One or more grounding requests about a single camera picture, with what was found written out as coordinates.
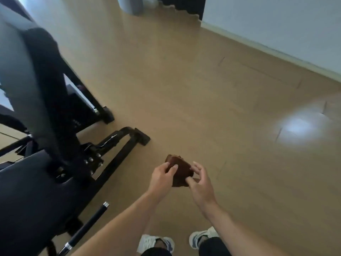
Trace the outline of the black weight bench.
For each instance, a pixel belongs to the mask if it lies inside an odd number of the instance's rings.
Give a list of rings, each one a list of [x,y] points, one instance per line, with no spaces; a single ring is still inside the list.
[[[84,225],[79,215],[136,144],[137,128],[98,144],[77,133],[114,121],[62,58],[54,38],[0,3],[0,88],[13,111],[9,127],[26,137],[0,149],[22,159],[0,163],[0,256],[57,256]]]

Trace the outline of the black barbell bar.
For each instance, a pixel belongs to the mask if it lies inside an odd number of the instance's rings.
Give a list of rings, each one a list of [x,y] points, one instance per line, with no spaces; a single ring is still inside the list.
[[[57,256],[66,256],[85,236],[85,234],[92,228],[92,226],[102,217],[109,207],[108,202],[104,202],[99,210],[72,236],[71,240],[67,242]]]

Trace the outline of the person's left white sneaker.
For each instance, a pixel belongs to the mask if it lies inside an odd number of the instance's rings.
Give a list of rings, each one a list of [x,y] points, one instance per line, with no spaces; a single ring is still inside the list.
[[[172,238],[170,237],[159,237],[159,236],[151,236],[148,234],[143,234],[140,241],[139,245],[137,248],[137,253],[143,254],[150,248],[156,248],[155,244],[156,242],[160,240],[162,241],[165,246],[166,246],[166,251],[170,254],[173,254],[174,249],[175,249],[175,243]]]

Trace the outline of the person's right hand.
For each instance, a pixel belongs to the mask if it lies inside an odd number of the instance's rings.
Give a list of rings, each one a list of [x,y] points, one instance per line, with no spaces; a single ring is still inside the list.
[[[196,173],[199,178],[197,179],[197,185],[195,187],[189,187],[194,202],[199,207],[200,211],[206,215],[217,205],[215,198],[215,192],[208,176],[206,169],[199,163],[193,162],[191,169]]]

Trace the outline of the person's left hand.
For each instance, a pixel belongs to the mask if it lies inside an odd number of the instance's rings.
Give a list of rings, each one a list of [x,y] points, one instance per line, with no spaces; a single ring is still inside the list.
[[[159,203],[172,188],[173,176],[166,173],[168,166],[166,162],[157,166],[151,175],[147,194],[155,203]]]

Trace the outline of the person's left forearm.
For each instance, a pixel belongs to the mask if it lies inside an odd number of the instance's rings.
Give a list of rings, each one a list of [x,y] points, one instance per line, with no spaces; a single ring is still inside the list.
[[[71,256],[136,256],[139,241],[161,200],[159,192],[148,190]]]

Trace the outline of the person's black trouser leg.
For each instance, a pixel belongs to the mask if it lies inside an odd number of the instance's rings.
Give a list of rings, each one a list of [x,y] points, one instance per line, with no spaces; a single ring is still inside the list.
[[[207,238],[199,245],[199,256],[232,256],[219,237]]]
[[[151,247],[145,250],[140,256],[173,256],[170,251],[161,247]]]

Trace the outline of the black curtain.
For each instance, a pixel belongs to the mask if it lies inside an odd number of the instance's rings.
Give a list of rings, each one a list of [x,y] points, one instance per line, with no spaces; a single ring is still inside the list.
[[[206,0],[158,0],[164,6],[171,6],[176,10],[186,11],[196,15],[202,21]]]

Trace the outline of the grey round bin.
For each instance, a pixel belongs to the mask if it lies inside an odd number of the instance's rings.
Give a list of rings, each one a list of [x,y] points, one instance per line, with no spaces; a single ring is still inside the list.
[[[130,15],[140,15],[144,11],[143,0],[117,0],[122,11]]]

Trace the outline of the person's right white sneaker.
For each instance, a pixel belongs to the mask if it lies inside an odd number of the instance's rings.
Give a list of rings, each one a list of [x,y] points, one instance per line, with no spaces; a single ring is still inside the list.
[[[200,240],[202,237],[213,238],[219,237],[219,234],[216,232],[214,227],[210,227],[204,231],[195,231],[189,236],[189,245],[192,249],[198,250],[200,245]]]

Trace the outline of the person's left black trouser leg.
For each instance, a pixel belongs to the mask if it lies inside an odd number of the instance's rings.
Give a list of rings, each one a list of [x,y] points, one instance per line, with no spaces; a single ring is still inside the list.
[[[161,247],[151,247],[145,250],[140,256],[173,256],[170,251]]]

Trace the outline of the person's right black trouser leg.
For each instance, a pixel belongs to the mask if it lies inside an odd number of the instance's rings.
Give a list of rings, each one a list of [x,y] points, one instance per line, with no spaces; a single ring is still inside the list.
[[[199,256],[232,256],[219,237],[207,238],[199,245]]]

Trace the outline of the brown leather wallet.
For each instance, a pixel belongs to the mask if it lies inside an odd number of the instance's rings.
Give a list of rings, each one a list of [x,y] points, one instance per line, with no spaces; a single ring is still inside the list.
[[[169,166],[166,169],[166,173],[174,165],[178,165],[177,171],[173,176],[172,187],[189,187],[188,183],[186,182],[186,178],[194,176],[194,171],[191,169],[191,165],[187,163],[182,157],[171,154],[166,157],[165,162],[169,163]]]

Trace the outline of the person's right forearm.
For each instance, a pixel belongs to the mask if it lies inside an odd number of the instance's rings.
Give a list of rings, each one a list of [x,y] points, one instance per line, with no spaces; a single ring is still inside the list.
[[[203,214],[232,256],[288,256],[262,237],[237,224],[216,202],[208,203]]]

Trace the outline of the person's white sneaker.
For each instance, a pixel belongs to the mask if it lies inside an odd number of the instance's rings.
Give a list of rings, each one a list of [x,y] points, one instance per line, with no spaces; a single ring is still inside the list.
[[[198,250],[200,245],[200,240],[202,237],[213,238],[219,237],[219,234],[216,232],[214,227],[210,227],[204,231],[195,231],[189,236],[189,245],[192,249]]]
[[[159,236],[151,236],[148,234],[143,234],[140,241],[139,245],[137,248],[137,253],[143,254],[150,248],[156,248],[155,244],[156,242],[160,240],[162,241],[165,246],[166,246],[166,251],[170,254],[173,254],[174,249],[175,249],[175,243],[172,238],[170,237],[159,237]]]

